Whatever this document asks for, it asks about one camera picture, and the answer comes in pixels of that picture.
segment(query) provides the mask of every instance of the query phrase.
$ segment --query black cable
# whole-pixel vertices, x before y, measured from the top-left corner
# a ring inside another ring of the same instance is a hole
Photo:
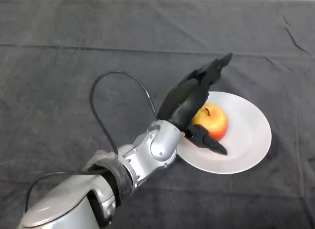
[[[154,105],[153,105],[153,102],[152,102],[152,99],[150,97],[149,92],[147,91],[145,86],[142,84],[142,82],[137,77],[135,77],[134,75],[129,74],[129,73],[125,72],[125,71],[118,71],[118,70],[109,71],[109,72],[106,72],[106,73],[103,73],[103,74],[99,75],[95,79],[94,83],[92,84],[91,90],[90,90],[90,98],[89,98],[90,106],[91,106],[91,110],[92,110],[92,113],[93,113],[96,121],[98,122],[98,124],[102,128],[103,132],[105,133],[106,137],[108,138],[110,144],[112,145],[112,148],[113,148],[115,154],[118,155],[117,146],[116,146],[112,136],[110,135],[108,130],[105,128],[105,126],[104,126],[103,122],[101,121],[101,119],[99,118],[99,116],[98,116],[98,114],[97,114],[97,112],[95,110],[94,103],[93,103],[93,96],[94,96],[94,91],[95,91],[97,83],[100,81],[100,79],[102,79],[106,75],[113,74],[113,73],[127,75],[130,78],[134,79],[141,86],[141,88],[144,90],[144,92],[146,93],[146,95],[148,97],[148,101],[149,101],[150,106],[151,106],[151,109],[152,109],[153,114],[154,114],[156,119],[158,118],[158,115],[157,115],[156,109],[154,108]],[[48,178],[48,177],[51,177],[51,176],[57,176],[57,175],[98,175],[98,174],[104,174],[107,171],[108,171],[107,169],[95,170],[95,171],[57,171],[57,172],[50,172],[50,173],[47,173],[45,175],[42,175],[41,177],[39,177],[35,181],[33,181],[32,184],[28,187],[28,190],[26,191],[25,198],[24,198],[24,213],[26,213],[27,210],[28,210],[29,200],[30,200],[30,195],[31,195],[32,189],[39,181],[41,181],[41,180],[43,180],[45,178]]]
[[[25,198],[24,198],[24,213],[27,212],[29,207],[29,200],[30,195],[33,187],[41,180],[51,177],[51,176],[57,176],[57,175],[99,175],[104,174],[108,170],[102,169],[102,170],[96,170],[96,171],[56,171],[56,172],[49,172],[45,175],[42,175],[41,177],[37,178],[35,181],[32,182],[32,184],[28,187],[28,190],[26,191]]]
[[[135,77],[134,75],[128,73],[128,72],[125,72],[125,71],[120,71],[120,70],[112,70],[112,71],[108,71],[108,72],[105,72],[105,73],[102,73],[101,75],[99,75],[94,83],[92,84],[92,87],[91,87],[91,90],[90,90],[90,106],[91,106],[91,110],[92,110],[92,113],[96,119],[96,121],[98,122],[99,126],[102,128],[103,132],[105,133],[107,139],[109,140],[111,146],[113,147],[113,150],[114,150],[114,153],[118,155],[118,150],[117,150],[117,146],[112,138],[112,136],[110,135],[110,133],[108,132],[108,130],[106,129],[105,125],[103,124],[103,122],[101,121],[101,119],[99,118],[96,110],[95,110],[95,106],[94,106],[94,103],[93,103],[93,97],[94,97],[94,92],[95,92],[95,88],[96,88],[96,85],[98,84],[98,82],[105,76],[109,75],[109,74],[123,74],[123,75],[126,75],[126,76],[129,76],[130,78],[134,79],[140,86],[141,88],[143,89],[143,91],[146,93],[147,95],[147,98],[148,98],[148,101],[149,101],[149,104],[150,104],[150,107],[153,111],[153,114],[155,116],[156,119],[158,119],[158,115],[157,115],[157,111],[156,109],[154,108],[154,105],[153,105],[153,102],[152,102],[152,99],[150,97],[150,94],[148,92],[148,90],[146,89],[146,87],[144,87],[144,85],[142,84],[142,82],[137,78]]]

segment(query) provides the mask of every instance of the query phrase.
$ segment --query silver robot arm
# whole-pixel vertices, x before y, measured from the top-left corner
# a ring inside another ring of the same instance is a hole
[[[231,59],[229,53],[188,74],[168,93],[157,115],[160,120],[146,133],[120,147],[118,155],[97,151],[88,161],[87,170],[105,168],[106,173],[75,175],[63,181],[26,212],[18,229],[97,229],[111,223],[117,206],[154,171],[174,162],[182,132],[196,145],[205,145],[208,133],[199,133],[200,128],[191,128],[190,123]],[[209,142],[212,149],[220,146],[214,140]]]
[[[18,229],[98,229],[110,224],[118,201],[130,196],[154,171],[174,162],[182,138],[177,127],[159,120],[133,144],[120,147],[118,156],[98,151],[87,167],[108,167],[113,172],[111,179],[69,177],[26,212]]]

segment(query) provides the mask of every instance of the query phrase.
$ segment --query apple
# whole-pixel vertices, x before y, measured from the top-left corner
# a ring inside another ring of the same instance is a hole
[[[213,139],[220,141],[227,132],[228,118],[218,105],[205,103],[192,119],[194,125],[203,126]]]

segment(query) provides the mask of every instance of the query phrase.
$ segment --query apple stem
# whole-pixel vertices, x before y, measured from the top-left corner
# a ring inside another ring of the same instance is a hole
[[[208,112],[208,116],[210,116],[210,112],[209,112],[209,110],[208,110],[207,108],[205,108],[205,110]]]

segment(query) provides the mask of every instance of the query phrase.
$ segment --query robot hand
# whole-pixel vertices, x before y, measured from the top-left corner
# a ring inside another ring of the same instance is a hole
[[[69,177],[26,212],[18,229],[97,229],[110,224],[117,206],[154,171],[174,162],[182,132],[198,146],[223,153],[218,143],[206,137],[204,129],[190,122],[231,58],[228,54],[186,76],[167,95],[158,112],[159,120],[133,144],[118,148],[118,155],[97,151],[85,167],[105,171]]]
[[[209,87],[220,79],[222,68],[231,59],[232,53],[229,53],[188,74],[168,93],[157,115],[183,131],[185,137],[196,146],[209,148],[222,155],[227,155],[227,150],[212,139],[205,128],[191,124],[191,120],[206,102]]]

